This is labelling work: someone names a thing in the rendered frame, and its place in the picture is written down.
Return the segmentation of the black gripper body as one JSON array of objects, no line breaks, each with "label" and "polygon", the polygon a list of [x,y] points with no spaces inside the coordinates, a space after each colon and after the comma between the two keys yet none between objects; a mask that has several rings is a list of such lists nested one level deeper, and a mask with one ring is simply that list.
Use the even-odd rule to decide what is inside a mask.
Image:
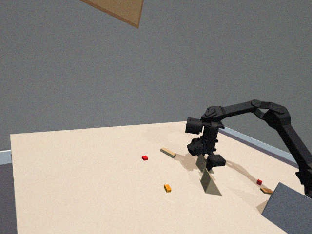
[{"label": "black gripper body", "polygon": [[200,141],[201,142],[204,141],[206,145],[205,154],[208,155],[207,162],[210,164],[210,166],[212,167],[225,166],[226,160],[220,154],[215,155],[213,153],[214,151],[216,151],[215,143],[218,143],[218,140],[216,138],[215,139],[207,138],[202,135],[200,136]]}]

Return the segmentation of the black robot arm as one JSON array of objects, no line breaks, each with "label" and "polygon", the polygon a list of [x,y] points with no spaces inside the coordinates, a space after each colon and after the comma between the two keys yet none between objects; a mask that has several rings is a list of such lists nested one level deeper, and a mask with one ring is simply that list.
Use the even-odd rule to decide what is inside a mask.
[{"label": "black robot arm", "polygon": [[[269,110],[264,113],[259,108]],[[312,199],[312,155],[291,126],[291,116],[286,107],[256,99],[226,107],[211,106],[207,108],[201,119],[188,117],[185,132],[199,135],[204,126],[203,136],[215,139],[218,129],[225,128],[221,122],[222,119],[249,112],[254,113],[259,119],[266,121],[270,127],[278,131],[299,166],[299,172],[295,172],[295,174],[301,185],[304,185],[305,196]],[[200,138],[188,144],[187,148],[192,156],[206,153],[206,145],[204,141],[200,141]]]}]

